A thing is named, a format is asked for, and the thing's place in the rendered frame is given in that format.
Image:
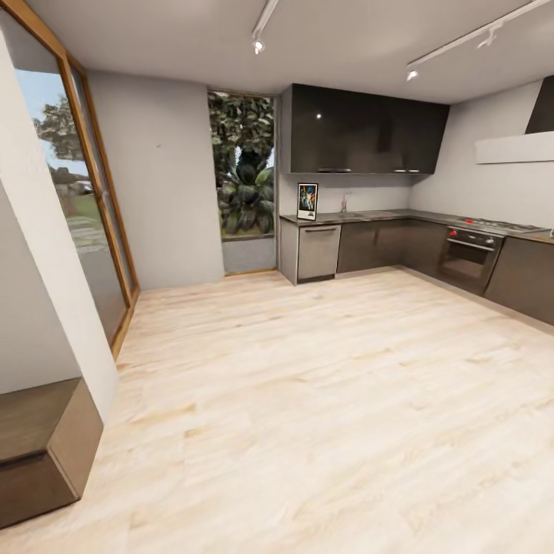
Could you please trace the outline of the poster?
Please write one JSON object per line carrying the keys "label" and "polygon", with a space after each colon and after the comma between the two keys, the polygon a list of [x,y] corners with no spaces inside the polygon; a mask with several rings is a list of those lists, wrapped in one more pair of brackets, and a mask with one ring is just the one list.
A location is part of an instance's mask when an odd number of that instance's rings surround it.
{"label": "poster", "polygon": [[316,221],[318,183],[304,184],[298,182],[297,217]]}

